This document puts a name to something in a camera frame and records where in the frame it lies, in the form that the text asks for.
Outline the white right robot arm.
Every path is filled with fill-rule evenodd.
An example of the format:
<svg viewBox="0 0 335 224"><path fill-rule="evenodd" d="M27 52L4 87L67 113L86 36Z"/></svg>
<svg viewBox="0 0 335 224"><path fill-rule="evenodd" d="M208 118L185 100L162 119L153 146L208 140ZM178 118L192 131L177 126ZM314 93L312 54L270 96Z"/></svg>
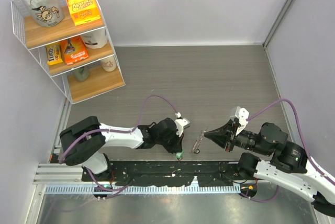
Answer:
<svg viewBox="0 0 335 224"><path fill-rule="evenodd" d="M259 133L241 130L237 119L204 134L225 151L242 153L237 173L272 182L310 202L315 210L334 217L334 177L309 157L305 149L288 140L288 134L273 123L264 123Z"/></svg>

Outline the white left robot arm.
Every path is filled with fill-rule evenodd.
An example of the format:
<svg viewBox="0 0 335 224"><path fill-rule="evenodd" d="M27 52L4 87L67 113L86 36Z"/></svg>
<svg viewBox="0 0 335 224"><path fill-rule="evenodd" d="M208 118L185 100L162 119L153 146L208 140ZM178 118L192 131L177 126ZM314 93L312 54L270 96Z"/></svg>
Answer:
<svg viewBox="0 0 335 224"><path fill-rule="evenodd" d="M100 180L111 177L109 159L100 153L103 147L126 147L130 149L151 149L161 145L168 153L183 152L184 130L190 122L177 114L176 119L165 118L150 125L134 128L113 127L98 121L96 116L87 117L60 133L63 154L60 164L81 165Z"/></svg>

